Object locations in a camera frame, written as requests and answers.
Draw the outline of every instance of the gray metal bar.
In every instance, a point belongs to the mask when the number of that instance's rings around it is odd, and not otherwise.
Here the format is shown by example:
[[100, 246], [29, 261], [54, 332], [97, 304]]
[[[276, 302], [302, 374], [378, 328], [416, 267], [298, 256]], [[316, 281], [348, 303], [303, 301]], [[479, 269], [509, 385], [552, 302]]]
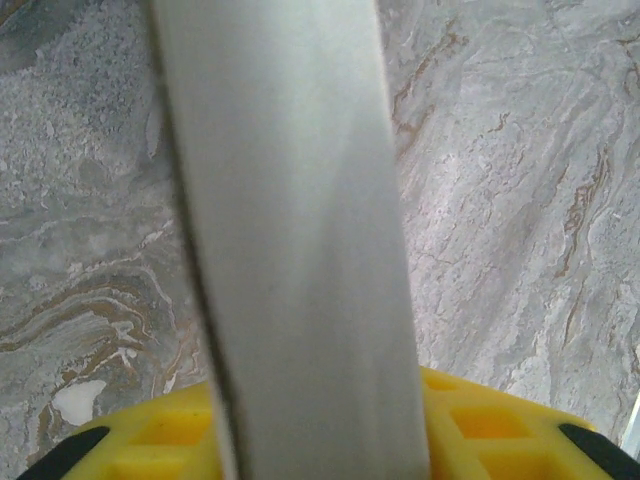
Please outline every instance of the gray metal bar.
[[242, 475], [427, 478], [373, 1], [154, 5]]

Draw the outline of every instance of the yellow plastic object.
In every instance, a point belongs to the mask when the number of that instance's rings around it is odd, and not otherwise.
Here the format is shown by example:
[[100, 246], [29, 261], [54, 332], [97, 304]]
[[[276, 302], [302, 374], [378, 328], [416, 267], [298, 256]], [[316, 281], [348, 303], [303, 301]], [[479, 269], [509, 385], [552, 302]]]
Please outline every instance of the yellow plastic object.
[[[434, 480], [606, 480], [558, 425], [584, 420], [422, 369]], [[84, 425], [110, 433], [65, 480], [222, 478], [210, 392], [194, 385]]]

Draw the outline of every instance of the black rubber edge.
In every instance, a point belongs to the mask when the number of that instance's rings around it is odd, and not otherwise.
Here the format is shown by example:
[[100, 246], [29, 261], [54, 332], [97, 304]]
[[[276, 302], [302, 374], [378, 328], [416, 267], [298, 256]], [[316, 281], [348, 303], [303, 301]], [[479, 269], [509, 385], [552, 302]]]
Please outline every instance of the black rubber edge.
[[640, 463], [604, 435], [571, 423], [563, 423], [558, 428], [613, 480], [640, 479]]
[[65, 438], [17, 480], [62, 480], [108, 433], [109, 427], [95, 427]]

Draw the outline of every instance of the marble floor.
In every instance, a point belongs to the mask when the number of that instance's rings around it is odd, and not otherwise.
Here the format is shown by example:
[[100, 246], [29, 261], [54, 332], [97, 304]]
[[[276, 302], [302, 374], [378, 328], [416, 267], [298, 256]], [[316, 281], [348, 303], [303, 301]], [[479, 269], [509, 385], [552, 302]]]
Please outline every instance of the marble floor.
[[[2, 480], [204, 378], [144, 16], [42, 3], [0, 29]], [[379, 10], [421, 363], [617, 440], [640, 389], [640, 3]]]

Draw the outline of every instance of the marble veining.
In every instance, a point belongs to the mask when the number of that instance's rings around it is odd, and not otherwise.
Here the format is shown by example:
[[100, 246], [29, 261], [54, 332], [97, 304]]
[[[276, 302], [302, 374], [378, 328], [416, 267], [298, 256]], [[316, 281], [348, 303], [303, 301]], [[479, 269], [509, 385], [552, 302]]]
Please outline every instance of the marble veining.
[[[74, 2], [47, 44], [26, 14], [21, 48], [0, 27], [0, 479], [205, 375], [144, 17]], [[640, 4], [378, 3], [421, 363], [617, 440], [640, 389]]]

